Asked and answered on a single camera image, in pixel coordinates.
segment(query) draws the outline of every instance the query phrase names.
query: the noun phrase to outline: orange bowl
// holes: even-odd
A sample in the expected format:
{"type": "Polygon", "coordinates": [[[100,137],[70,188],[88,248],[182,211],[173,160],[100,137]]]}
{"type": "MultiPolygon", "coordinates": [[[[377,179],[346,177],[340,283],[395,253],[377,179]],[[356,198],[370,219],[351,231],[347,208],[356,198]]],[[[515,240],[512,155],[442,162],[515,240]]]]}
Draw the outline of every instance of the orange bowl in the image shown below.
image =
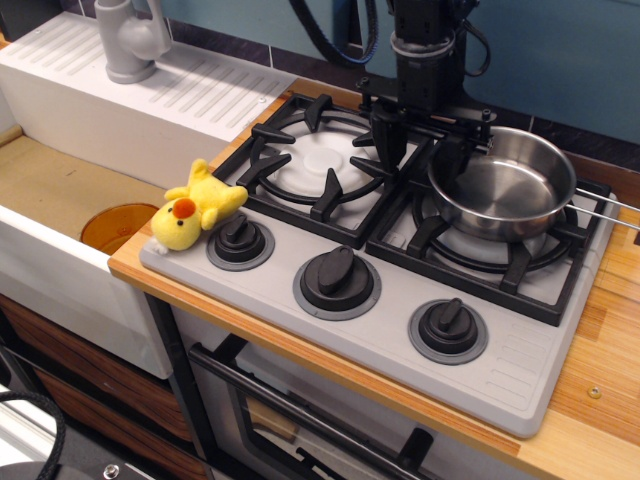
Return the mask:
{"type": "Polygon", "coordinates": [[[158,207],[146,203],[108,208],[87,222],[82,229],[80,241],[107,255],[113,255],[157,211],[158,207]]]}

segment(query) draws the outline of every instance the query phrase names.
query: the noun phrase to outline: gray faucet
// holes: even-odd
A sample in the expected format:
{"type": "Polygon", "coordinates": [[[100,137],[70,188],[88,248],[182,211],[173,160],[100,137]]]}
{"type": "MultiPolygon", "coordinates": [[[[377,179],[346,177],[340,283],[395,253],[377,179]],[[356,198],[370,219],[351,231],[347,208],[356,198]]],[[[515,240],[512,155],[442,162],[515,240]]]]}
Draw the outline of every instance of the gray faucet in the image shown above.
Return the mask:
{"type": "Polygon", "coordinates": [[[171,49],[160,0],[147,0],[151,20],[136,17],[132,0],[96,0],[96,18],[107,75],[116,83],[136,83],[150,77],[155,61],[171,49]]]}

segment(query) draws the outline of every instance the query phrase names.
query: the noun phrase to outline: gas stove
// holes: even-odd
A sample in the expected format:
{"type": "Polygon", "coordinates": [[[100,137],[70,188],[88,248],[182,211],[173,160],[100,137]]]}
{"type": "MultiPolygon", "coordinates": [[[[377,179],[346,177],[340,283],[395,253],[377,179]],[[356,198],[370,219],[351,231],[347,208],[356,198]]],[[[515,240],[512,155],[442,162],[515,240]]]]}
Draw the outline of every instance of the gas stove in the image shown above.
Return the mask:
{"type": "MultiPolygon", "coordinates": [[[[189,250],[143,265],[520,437],[542,422],[611,225],[566,209],[499,244],[448,228],[430,199],[435,140],[389,168],[367,119],[291,97],[215,172],[250,192],[189,250]]],[[[609,195],[608,187],[580,187],[609,195]]],[[[576,195],[573,203],[612,215],[576,195]]]]}

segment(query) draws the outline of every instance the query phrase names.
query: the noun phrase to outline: black burner grate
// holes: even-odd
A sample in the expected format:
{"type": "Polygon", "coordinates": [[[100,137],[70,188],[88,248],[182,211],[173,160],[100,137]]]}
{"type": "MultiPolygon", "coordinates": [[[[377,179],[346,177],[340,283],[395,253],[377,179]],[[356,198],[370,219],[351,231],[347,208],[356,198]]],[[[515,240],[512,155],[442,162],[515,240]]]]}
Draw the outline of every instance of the black burner grate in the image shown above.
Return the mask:
{"type": "Polygon", "coordinates": [[[236,183],[249,191],[246,206],[252,210],[336,242],[360,248],[380,217],[383,205],[399,183],[401,175],[397,169],[386,171],[379,161],[351,157],[351,165],[370,176],[370,181],[345,193],[335,171],[328,169],[324,192],[318,197],[286,191],[268,179],[271,174],[292,161],[291,155],[279,154],[269,148],[274,143],[295,143],[296,139],[282,129],[304,122],[310,132],[316,132],[322,128],[323,122],[329,121],[365,130],[364,134],[354,137],[354,146],[373,145],[367,119],[353,111],[334,106],[331,97],[326,95],[317,99],[294,95],[265,124],[253,128],[251,138],[216,170],[215,176],[226,180],[234,173],[240,173],[236,183]],[[347,228],[334,220],[332,214],[339,205],[361,199],[372,192],[378,192],[379,197],[356,227],[347,228]],[[292,208],[287,202],[309,208],[292,208]]]}
{"type": "MultiPolygon", "coordinates": [[[[578,187],[602,196],[609,196],[611,193],[608,186],[586,180],[580,180],[578,187]]],[[[408,188],[394,200],[367,241],[367,253],[528,317],[558,326],[580,274],[598,219],[592,217],[586,228],[580,228],[577,226],[575,211],[565,209],[566,219],[558,222],[548,232],[558,239],[557,246],[549,252],[532,258],[522,243],[514,243],[507,245],[510,257],[507,264],[487,263],[455,252],[438,240],[449,225],[439,215],[424,217],[418,208],[430,189],[430,185],[409,182],[408,188]],[[414,216],[416,233],[408,242],[407,248],[403,249],[393,246],[385,239],[407,209],[414,216]],[[438,256],[453,262],[453,265],[442,262],[438,256]],[[555,304],[544,303],[518,292],[520,283],[529,272],[543,269],[565,258],[571,260],[571,266],[555,304]],[[497,282],[490,281],[482,275],[474,275],[473,270],[496,274],[500,279],[497,282]]],[[[604,207],[605,202],[600,201],[594,210],[601,213],[604,207]]]]}

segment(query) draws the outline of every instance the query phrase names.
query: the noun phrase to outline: frying pan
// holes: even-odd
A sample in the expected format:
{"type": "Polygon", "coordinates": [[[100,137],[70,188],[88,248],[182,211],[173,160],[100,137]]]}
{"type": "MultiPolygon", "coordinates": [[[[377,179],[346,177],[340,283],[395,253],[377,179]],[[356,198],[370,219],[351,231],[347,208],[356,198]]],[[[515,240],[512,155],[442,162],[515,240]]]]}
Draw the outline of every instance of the frying pan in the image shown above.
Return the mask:
{"type": "Polygon", "coordinates": [[[466,169],[454,179],[449,178],[446,155],[436,153],[429,163],[435,204],[450,225],[487,240],[520,242],[549,230],[562,210],[570,207],[638,229],[569,204],[576,192],[576,174],[566,155],[552,143],[508,127],[492,127],[491,133],[488,154],[474,152],[466,169]]]}

